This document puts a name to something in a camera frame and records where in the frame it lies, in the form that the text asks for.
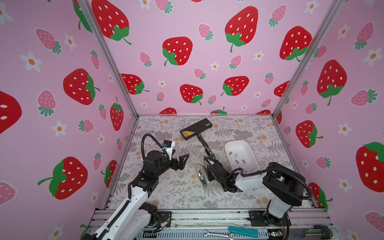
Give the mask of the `black stapler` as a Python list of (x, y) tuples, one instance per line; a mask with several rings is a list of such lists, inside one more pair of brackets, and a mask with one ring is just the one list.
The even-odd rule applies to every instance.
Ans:
[(180, 130), (180, 134), (185, 140), (189, 140), (193, 137), (197, 137), (205, 149), (205, 152), (207, 154), (207, 159), (212, 163), (214, 163), (217, 159), (202, 136), (202, 133), (204, 131), (212, 127), (213, 127), (212, 123), (207, 118), (205, 118), (189, 127), (186, 127)]

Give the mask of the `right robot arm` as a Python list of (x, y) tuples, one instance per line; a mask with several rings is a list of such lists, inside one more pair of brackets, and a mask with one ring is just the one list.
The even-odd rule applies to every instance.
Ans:
[(252, 173), (246, 173), (244, 168), (228, 172), (213, 154), (204, 157), (204, 162), (209, 181), (219, 182), (225, 192), (240, 193), (266, 188), (275, 195), (263, 213), (250, 217), (250, 222), (257, 226), (289, 225), (287, 212), (292, 207), (300, 207), (303, 200), (313, 196), (302, 175), (276, 162), (270, 162), (265, 170)]

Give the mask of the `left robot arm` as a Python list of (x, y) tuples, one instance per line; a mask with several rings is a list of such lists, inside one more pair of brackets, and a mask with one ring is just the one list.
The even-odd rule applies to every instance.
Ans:
[(144, 155), (143, 168), (128, 186), (128, 195), (112, 216), (92, 235), (83, 240), (133, 240), (146, 226), (158, 219), (157, 206), (147, 202), (167, 170), (183, 170), (189, 155), (173, 158), (174, 150), (150, 151)]

